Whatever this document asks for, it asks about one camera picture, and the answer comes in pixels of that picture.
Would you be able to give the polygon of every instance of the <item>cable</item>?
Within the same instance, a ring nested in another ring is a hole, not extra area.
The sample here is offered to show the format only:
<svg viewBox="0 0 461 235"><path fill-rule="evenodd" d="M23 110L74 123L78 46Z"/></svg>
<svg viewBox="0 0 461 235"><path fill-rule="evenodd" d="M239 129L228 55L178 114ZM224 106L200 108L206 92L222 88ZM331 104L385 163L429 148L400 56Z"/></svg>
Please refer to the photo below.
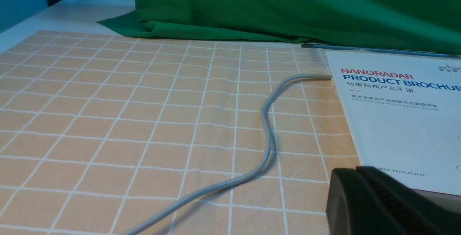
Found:
<svg viewBox="0 0 461 235"><path fill-rule="evenodd" d="M283 87L288 84L289 82L295 81L295 80L300 80L300 79L316 79L316 80L330 80L331 76L330 75L325 75L325 74L299 74L299 75L294 75L290 76L286 79L284 79L278 86L275 88L275 90L270 94L270 96L267 98L267 100L264 102L262 109L261 109L261 121L262 121L262 127L264 130L265 134L265 150L264 150L264 155L261 160L261 162L256 166L252 171L249 171L248 173L234 177L232 179L216 183L210 186L206 186L202 189L196 190L195 192L192 192L183 198L179 199L176 201L174 204L170 205L169 207L163 209L161 212L155 214L154 216L150 217L149 219L145 220L144 222L136 225L135 227L127 230L126 232L120 234L120 235L137 235L144 230L147 230L148 228L152 227L155 225L157 222L163 220L165 217L168 215L172 214L179 208L183 207L184 205L190 203L191 201L202 197L207 194L211 194L214 192L217 192L219 190L227 189L233 186L236 186L238 184L241 184L245 181L250 180L251 178L255 177L258 173L260 173L265 164L267 163L267 160L269 159L270 156L270 148L272 147L272 132L270 131L270 125L269 121L267 120L267 111L269 110L270 106L272 103L277 99L278 95L283 92Z"/></svg>

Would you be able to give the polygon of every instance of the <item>black plastic device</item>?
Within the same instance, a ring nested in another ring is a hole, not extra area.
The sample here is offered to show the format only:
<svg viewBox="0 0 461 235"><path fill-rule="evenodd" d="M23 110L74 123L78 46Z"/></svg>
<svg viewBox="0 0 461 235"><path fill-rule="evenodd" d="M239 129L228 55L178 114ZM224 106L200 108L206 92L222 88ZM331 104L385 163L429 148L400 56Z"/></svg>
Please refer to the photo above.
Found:
<svg viewBox="0 0 461 235"><path fill-rule="evenodd" d="M331 235L461 235L461 217L374 167L334 169L326 215Z"/></svg>

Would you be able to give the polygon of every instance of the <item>white grid line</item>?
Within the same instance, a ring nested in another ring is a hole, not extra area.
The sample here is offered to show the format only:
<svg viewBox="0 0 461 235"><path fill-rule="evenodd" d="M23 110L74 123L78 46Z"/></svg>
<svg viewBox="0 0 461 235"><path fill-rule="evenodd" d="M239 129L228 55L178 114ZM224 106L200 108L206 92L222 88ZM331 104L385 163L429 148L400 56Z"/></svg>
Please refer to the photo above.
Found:
<svg viewBox="0 0 461 235"><path fill-rule="evenodd" d="M152 64L160 64L160 65L165 65L166 63L152 63ZM0 63L0 65L12 65L12 64L9 64L9 63ZM34 65L23 65L23 64L18 64L18 66L24 66L24 67L30 67L30 68L44 68L44 69L50 69L51 66L34 66ZM80 67L80 68L68 68L68 67L56 67L56 66L53 66L52 67L53 69L63 69L65 71L79 71L81 70L81 72L87 72L87 71L95 71L95 72L104 72L104 73L111 73L112 71L103 71L102 69L85 69L83 67ZM39 77L26 77L26 76L15 76L15 75L8 75L10 74L10 71L12 71L13 69L10 69L9 71L5 72L4 74L0 75L2 77L8 77L8 78L18 78L18 79L32 79L32 80L44 80L44 81L55 81L55 82L67 82L66 80L58 80L58 79L47 79L47 78L39 78ZM136 75L161 75L161 76L171 76L171 77L174 77L175 75L173 74L168 74L168 73L160 73L160 72L140 72L140 71L115 71L115 73L126 73L126 74L136 74ZM202 80L206 80L206 78L203 78L203 77L190 77L190 76L181 76L181 75L178 75L179 78L187 78L187 79L202 79ZM213 79L218 79L218 80L225 80L225 81L231 81L231 82L240 82L240 83L254 83L254 84L273 84L273 85L276 85L278 84L277 81L272 81L272 82L269 82L269 81L237 81L237 80L234 80L234 79L228 79L228 78L220 78L220 77L213 77L213 78L210 78L210 80L213 80ZM89 81L73 81L74 83L84 83L84 84L101 84L100 82L89 82ZM112 86L134 86L134 85L121 85L121 84L106 84L106 85L112 85Z"/></svg>
<svg viewBox="0 0 461 235"><path fill-rule="evenodd" d="M192 151L193 151L193 148L194 148L194 142L195 142L195 139L196 139L196 134L197 134L197 127L198 127L198 122L199 122L199 118L200 118L200 114L201 114L201 110L202 110L202 107L203 107L203 102L205 100L205 95L206 95L206 89L208 87L208 83L209 83L209 80L208 78L210 77L210 74L211 74L211 69L212 69L212 65L213 65L213 61L214 61L214 54L216 52L216 44L214 45L214 49L213 49L213 59L211 59L211 62L210 62L210 66L209 66L209 70L208 70L208 75L206 77L206 81L205 81L205 87L203 88L203 95L202 95L202 98L201 98L201 102L200 102L200 107L199 107L199 111L197 113L197 118L196 118L196 125L194 127L194 133L192 134L192 139L191 139L191 146L189 147L189 153L187 155L187 160L186 160L186 167L185 169L189 169L189 163L191 161L191 155L192 155ZM183 179L181 180L181 186L179 187L179 192L178 192L178 199L181 198L182 194L183 194L183 189L184 189L184 184L186 183L186 177L187 177L187 171L184 172L183 174ZM173 229L174 229L174 225L175 225L175 220L176 220L176 216L178 215L178 211L174 212L173 213L173 218L171 218L171 223L170 223L170 230L168 231L168 235L171 235L173 233Z"/></svg>
<svg viewBox="0 0 461 235"><path fill-rule="evenodd" d="M161 118L162 115L163 115L163 111L165 110L165 107L166 107L166 101L168 101L168 99L170 98L171 91L172 91L173 86L174 86L174 84L175 84L175 82L176 82L176 79L177 79L177 76L178 76L178 74L179 74L180 69L181 69L181 64L178 66L178 69L176 70L175 78L173 79L173 83L171 83L171 87L170 87L170 90L168 91L168 95L166 96L165 101L163 102L163 105L162 105L162 109L160 110L160 113L158 114L157 122L155 123L154 127L152 128L152 131L151 131L151 134L150 134L150 136L149 136L148 142L146 143L146 145L145 145L145 147L144 147L143 154L141 155L141 157L140 157L140 159L139 159L139 161L138 161L138 163L137 163L137 166L136 166L136 168L135 168L135 171L134 171L134 173L133 173L133 176L132 176L131 179L130 179L130 183L128 184L128 186L127 186L127 188L126 188L126 190L125 190L124 197L123 197L123 199L122 199L122 202L121 202L121 204L120 204L120 207L118 208L117 214L115 215L115 218L114 218L114 220L113 220L113 222L112 222L112 225L111 225L111 229L110 229L110 232L109 232L109 233L111 233L111 234L113 233L113 231L115 230L115 227L117 226L117 221L118 221L118 219L120 218L120 214L122 213L123 207L125 206L125 202L126 202L127 196L128 196L128 194L130 193L130 191L131 191L131 188L132 188L133 183L134 183L134 181L135 181L135 179L136 179L137 173L138 173L138 171L139 171L139 169L140 169L140 166L141 166L141 164L142 164L142 162L143 162L143 160L144 160L144 156L145 156L146 152L148 151L148 148L149 148L149 145L150 145L150 141L152 140L153 135L155 134L155 130L157 129L158 122L160 121L160 118Z"/></svg>
<svg viewBox="0 0 461 235"><path fill-rule="evenodd" d="M4 77L4 76L7 76L8 74L10 74L13 70L15 70L16 68L18 68L19 66L24 66L24 62L26 62L28 59L30 59L33 55L36 55L38 51L40 51L41 49L43 49L46 45L48 45L49 43L53 42L54 40L56 40L56 38L58 38L59 35L57 35L56 37L52 38L51 41L47 42L46 44L42 45L41 48L37 49L34 53L30 54L28 57L26 57L23 61L21 61L21 63L18 63L18 64L12 64L12 63L0 63L2 65L15 65L13 66L13 68L11 68L9 71L6 71L5 73L3 73L2 75L0 75L0 77Z"/></svg>
<svg viewBox="0 0 461 235"><path fill-rule="evenodd" d="M18 133L18 131L5 131L5 130L0 130L0 133ZM43 133L38 133L38 132L31 132L31 131L24 131L20 132L21 134L33 134L33 135L39 135L39 136L53 136L53 137L63 137L63 138L79 138L83 140L105 140L104 138L101 137L84 137L84 136L77 136L77 135L63 135L63 134L43 134ZM317 134L317 135L322 135L322 136L349 136L350 134L336 134L336 135L327 135L327 134ZM124 142L133 142L133 143L147 143L147 140L126 140L126 139L111 139L107 138L106 140L109 141L124 141ZM179 146L190 146L190 144L185 144L185 143L174 143L174 142L161 142L161 141L151 141L150 143L152 144L163 144L163 145L179 145ZM222 145L210 145L210 144L194 144L194 146L202 146L202 147L210 147L210 148L222 148L222 149L229 149L232 150L233 148L231 147L225 147ZM252 152L261 152L263 150L258 150L258 149L250 149L250 148L239 148L236 147L237 150L244 150L244 151L252 151ZM318 154L306 154L306 153L293 153L293 152L280 152L281 154L292 154L292 155L304 155L304 156L313 156L313 157L319 157ZM350 157L351 155L342 155L342 156L328 156L328 155L323 155L325 158L341 158L341 157Z"/></svg>
<svg viewBox="0 0 461 235"><path fill-rule="evenodd" d="M113 71L111 74L109 74L109 76L107 76L107 78L106 78L106 80L104 81L104 83L105 83L107 80L110 79L110 77L112 76L113 73L114 73L114 71ZM99 86L99 88L97 89L97 91L94 92L94 94L93 94L92 97L94 97L94 96L97 94L97 92L99 92L99 90L100 90L101 88L102 88L102 84ZM131 95L130 95L130 98L131 98L131 97L133 96L133 94L135 93L135 90L136 90L136 88L133 89L133 91L132 91L132 93L131 93ZM128 102L130 101L130 98L125 102L125 105L123 106L122 110L121 110L120 113L118 114L119 117L122 115L123 111L125 110L125 108L126 108ZM82 109L79 111L79 114L78 114L78 115L81 115L81 113L85 110L86 106L89 104L89 101L91 101L91 99L88 99L88 101L86 102L86 104L85 104L85 105L82 107ZM70 124L70 125L67 127L67 129L63 132L63 134L66 133L66 132L69 130L70 126L72 125L72 123L73 123L77 118L78 118L78 117L75 117L75 118L72 120L71 124ZM61 218L61 215L62 215L62 213L64 212L64 209L67 207L67 204L68 204L69 201L71 200L71 197L72 197L73 193L76 191L77 187L79 187L79 185L81 184L81 182L82 182L83 179L85 178L86 173L88 172L89 168L91 167L91 163L93 163L94 160L96 159L96 157L98 156L99 151L101 150L102 146L104 146L104 144L105 144L105 142L106 142L106 140L107 140L107 137L110 135L110 133L112 132L113 127L117 124L117 122L118 122L118 120L115 120L115 121L112 123L112 125L110 126L109 131L107 132L106 136L104 137L104 139L102 140L101 144L100 144L99 147L97 148L97 150L96 150L96 152L94 153L93 157L91 158L89 164L86 166L86 168L85 168L84 172L82 173L82 176L80 177L79 181L75 184L75 186L74 186L74 188L72 189L72 191L71 191L71 193L69 194L69 196L67 196L66 201L65 201L64 204L62 205L61 209L59 210L58 215L56 216L56 218L55 218L54 221L53 221L53 224L51 225L51 229L54 229L54 227L56 227L56 224L58 223L59 219Z"/></svg>
<svg viewBox="0 0 461 235"><path fill-rule="evenodd" d="M245 149L241 148L235 148L236 150L243 150L246 151ZM286 154L286 155L298 155L298 156L310 156L310 157L319 157L320 155L316 154L301 154L301 153L283 153L281 152L280 154ZM344 155L344 156L324 156L325 158L356 158L357 155ZM28 156L13 156L13 155L0 155L0 158L16 158L16 159L27 159L27 160L37 160L40 161L43 158L37 158L37 157L28 157ZM45 162L57 162L57 163L75 163L75 164L90 164L87 161L77 161L77 160L66 160L66 159L55 159L55 158L45 158L43 159ZM103 162L93 162L91 165L94 166L111 166L111 167L121 167L121 168L135 168L136 166L132 165L122 165L122 164L115 164L115 163L103 163ZM175 168L165 168L165 167L155 167L155 166L139 166L141 169L156 169L156 170L165 170L165 171L180 171L183 172L185 169L175 169ZM214 174L224 174L224 175L231 175L231 172L225 172L225 171L207 171L207 170L201 170L201 169L188 169L188 171L198 171L198 172L204 172L204 173L214 173ZM311 181L310 179L300 179L301 181Z"/></svg>
<svg viewBox="0 0 461 235"><path fill-rule="evenodd" d="M54 46L54 47L66 47L66 46L57 46L57 45L46 45L47 47L50 47L50 46ZM84 48L84 47L76 47L76 48L81 48L81 49L89 49L89 50L107 50L107 51L124 51L126 52L127 54L125 56L127 56L131 51L127 51L127 50L114 50L114 49L105 49L105 48ZM13 53L13 54L30 54L30 53L18 53L18 52L15 52L15 51L7 51L7 53ZM141 51L132 51L132 53L146 53L146 54L153 54L153 53L147 53L147 52L141 52ZM161 53L161 54L167 54L167 55L178 55L178 56L183 56L183 57L193 57L193 58L206 58L206 59L211 59L212 57L206 57L206 56L196 56L196 55L187 55L187 54L178 54L178 53L164 53L164 52L161 52L161 51L158 51L156 52L156 54L158 53ZM49 55L49 54L40 54L40 53L37 53L37 55L46 55L46 56L51 56L51 57L59 57L59 55ZM67 58L89 58L89 57L81 57L81 56L66 56ZM111 60L114 60L113 58L103 58L103 57L95 57L97 59L111 59ZM231 57L223 57L223 56L214 56L213 59L215 58L223 58L223 59L234 59L234 60L237 60L237 58L231 58ZM122 59L123 61L127 61L127 62L140 62L140 63L147 63L145 61L137 61L137 60L128 60L128 59L125 59L123 58ZM249 62L265 62L265 60L253 60L253 59L244 59L244 61L249 61ZM293 62L291 61L273 61L273 62L270 62L270 63L286 63L286 64L291 64ZM324 64L323 62L303 62L303 63L317 63L317 64ZM273 71L274 72L292 72L292 71Z"/></svg>
<svg viewBox="0 0 461 235"><path fill-rule="evenodd" d="M270 81L270 66L269 66L269 53L266 48L266 57L267 57L267 72L269 76L269 81ZM270 110L274 112L274 104L271 104ZM277 168L278 168L278 182L280 184L280 197L282 201L282 210L283 210L283 227L285 229L285 235L288 235L288 219L287 219L287 212L286 212L286 207L285 207L285 191L283 190L283 181L282 181L282 164L280 162L280 152L278 148L278 137L277 137L277 125L275 121L275 115L272 114L272 125L273 125L273 130L269 130L273 133L274 136L274 149L275 149L275 157L277 159Z"/></svg>
<svg viewBox="0 0 461 235"><path fill-rule="evenodd" d="M94 100L105 100L105 101L116 101L116 102L124 102L125 100L115 100L115 99L98 99L98 98L91 98L91 99L94 99ZM161 105L159 103L148 103L148 102L139 102L139 101L130 101L131 103L142 103L142 104L156 104L156 105ZM182 105L182 104L166 104L166 105L173 105L173 106L177 106L177 107L193 107L193 108L198 108L197 106L194 106L194 105ZM216 106L216 105L207 105L207 106L203 106L203 108L206 108L206 107L218 107L218 108L221 108L223 110L231 110L233 112L235 112L235 109L229 109L229 108L224 108L224 107L219 107L219 106ZM39 113L39 114L44 114L44 115L49 115L49 114L53 114L53 115L63 115L63 116L74 116L74 117L77 117L76 114L72 114L72 113L55 113L55 112L39 112L39 111L29 111L29 110L15 110L15 109L9 109L9 108L6 108L6 109L0 109L0 111L5 111L5 112L16 112L16 113L30 113L30 114L36 114L36 113ZM256 110L244 110L244 109L239 109L237 110L237 112L252 112L252 113L259 113L258 111ZM279 113L279 112L270 112L270 114L276 114L276 115L293 115L293 116L312 116L312 117L324 117L324 118L344 118L344 115L305 115L305 114L294 114L294 113ZM102 117L102 116L96 116L96 115L87 115L87 114L84 114L84 115L80 115L79 117L88 117L88 118L97 118L97 119L109 119L109 120L115 120L117 119L116 117ZM157 121L153 121L153 120L140 120L140 119L137 119L137 118L120 118L120 120L127 120L127 121L139 121L139 122L157 122ZM194 123L191 123L191 122L168 122L168 121L159 121L161 123L175 123L175 124L178 124L178 125L194 125ZM215 125L215 126L218 126L218 127L227 127L227 128L234 128L234 126L230 126L230 125L218 125L216 123L213 123L213 122L199 122L199 125ZM253 128L253 127L245 127L245 126L237 126L238 128L240 129L247 129L247 130L262 130L261 128ZM308 132L297 132L297 131L287 131L287 130L281 130L281 132L285 132L285 133L298 133L298 134L312 134L312 133L308 133Z"/></svg>
<svg viewBox="0 0 461 235"><path fill-rule="evenodd" d="M62 86L62 88L60 89L60 91L63 90L66 86L67 86L67 84L64 84L64 85ZM44 108L46 108L46 107L48 106L48 104L49 104L52 100L53 100L53 99L50 99L50 100L41 108L41 110L40 110L33 118L31 118L30 121L29 121L26 125L24 125L24 126L21 128L21 131L23 131L28 125L30 125L30 123L33 121L33 119L35 119L35 118L37 117L37 115L39 115L40 112L41 112ZM66 131L69 129L69 127L70 127L70 126L72 125L72 123L75 121L75 119L76 119L76 118L72 119L72 121L69 123L69 125L67 126L66 130L65 130L63 133L66 133ZM9 145L9 144L10 144L10 143L21 133L21 131L18 132L18 133L16 133L16 135L15 135L13 138L11 138L11 140L10 140L7 144L5 144L5 146L0 150L0 153L2 153L2 152L5 150L5 148L8 147L8 145ZM46 155L40 160L40 162L37 164L37 166L36 166L35 169L32 171L32 173L30 173L30 175L28 176L28 178L21 184L20 188L17 189L17 190L10 196L10 199L8 199L8 201L7 201L7 203L5 204L5 206L4 206L3 209L0 211L0 217L5 213L6 209L7 209L8 206L11 204L11 202L13 201L14 197L16 196L16 194L18 194L18 192L21 190L21 188L24 187L25 184L27 184L28 181L30 181L30 179L31 179L31 178L33 177L33 175L36 173L36 171L38 170L38 168L39 168L39 167L41 166L41 164L43 163L44 158L46 158L46 157L51 153L51 151L53 150L53 148L56 146L56 144L57 144L60 140L61 140L61 136L56 140L56 142L53 144L53 146L51 146L51 148L48 150L48 152L46 153Z"/></svg>
<svg viewBox="0 0 461 235"><path fill-rule="evenodd" d="M296 61L295 50L293 48L291 48L291 50L293 51L293 58L295 58L295 63L296 63L296 67L298 68L298 73L301 74L301 71L299 71L298 63ZM330 176L328 175L328 169L326 168L325 159L323 158L323 153L322 153L322 148L320 146L320 142L318 141L318 136L317 136L317 132L315 130L314 121L312 119L312 116L310 115L311 114L311 109L309 107L309 103L308 103L306 93L304 92L303 82L301 82L301 87L302 87L301 90L303 91L303 96L304 96L304 99L305 99L305 102L306 102L306 107L308 109L309 120L311 121L312 131L313 131L314 137L315 137L315 142L317 144L318 154L320 155L320 159L321 159L322 165L323 165L323 170L325 172L325 177L326 177L327 181L330 182Z"/></svg>
<svg viewBox="0 0 461 235"><path fill-rule="evenodd" d="M237 146L237 121L238 121L238 96L240 91L240 68L242 66L242 45L240 45L239 58L238 58L238 75L237 75L237 95L235 99L235 112L234 112L234 141L232 143L232 173L231 178L235 177L235 147ZM227 213L227 235L232 234L232 204L234 202L234 188L230 189L229 196L229 212Z"/></svg>
<svg viewBox="0 0 461 235"><path fill-rule="evenodd" d="M49 66L48 68L52 68L53 65L56 64L58 61L59 61L59 59L57 59L57 60L56 60L53 64L51 64L51 66ZM43 71L38 77L40 77L40 76L42 76L43 74L45 74L45 72L46 72L46 71ZM28 87L29 87L30 85L32 85L32 84L33 84L33 81L31 81L30 84L28 84L27 86L25 86L25 87L21 90L21 92L24 91L24 90L26 90L26 89L28 89ZM68 83L64 84L64 85L62 86L62 88L61 88L57 93L59 93L60 91L64 90L64 89L66 88L67 85L68 85ZM11 98L8 100L8 102L6 102L6 103L0 108L0 110L5 110L5 107L7 107L7 106L8 106L8 105L19 95L19 94L21 94L21 92L17 92L13 97L11 97ZM36 117L38 117L38 116L43 112L43 110L51 103L51 101L54 99L54 97L55 97L55 96L51 97L51 99L50 99L44 106L42 106L42 108L41 108L38 112L33 112L33 114L35 114L35 115L28 121L28 123L26 123L26 124L21 128L21 130L20 130L18 133L15 134L15 136L14 136L13 138L11 138L11 139L3 146L3 148L0 149L0 154L5 150L6 147L8 147L8 146L10 145L11 142L13 142L14 139L16 139L16 138L18 137L18 135L19 135L21 132L23 132L23 131L26 129L26 127L27 127L28 125L31 124L31 122L33 122L33 120L36 119Z"/></svg>

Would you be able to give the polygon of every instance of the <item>brochure cover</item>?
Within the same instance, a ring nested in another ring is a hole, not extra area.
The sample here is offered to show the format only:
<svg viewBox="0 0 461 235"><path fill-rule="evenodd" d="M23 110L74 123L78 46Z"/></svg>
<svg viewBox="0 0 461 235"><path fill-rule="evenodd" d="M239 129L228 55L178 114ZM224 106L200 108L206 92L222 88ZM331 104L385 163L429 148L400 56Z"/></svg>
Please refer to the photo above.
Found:
<svg viewBox="0 0 461 235"><path fill-rule="evenodd" d="M363 166L461 195L461 60L327 51Z"/></svg>

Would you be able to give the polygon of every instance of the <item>metal rod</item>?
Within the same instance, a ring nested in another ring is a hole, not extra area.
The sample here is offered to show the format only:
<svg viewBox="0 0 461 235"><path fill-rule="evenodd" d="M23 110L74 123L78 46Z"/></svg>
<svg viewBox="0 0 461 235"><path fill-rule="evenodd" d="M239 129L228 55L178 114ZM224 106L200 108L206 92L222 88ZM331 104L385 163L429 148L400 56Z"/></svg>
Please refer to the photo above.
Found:
<svg viewBox="0 0 461 235"><path fill-rule="evenodd" d="M392 54L403 54L403 55L417 55L417 56L428 56L438 58L461 58L459 55L445 54L445 53L429 53L426 51L404 51L404 50L392 50L392 49L381 49L381 48L364 48L364 47L352 47L352 46L340 46L340 45L329 45L329 44L316 44L316 43L303 43L302 48L321 48L326 50L365 50L372 51L374 53L392 53Z"/></svg>

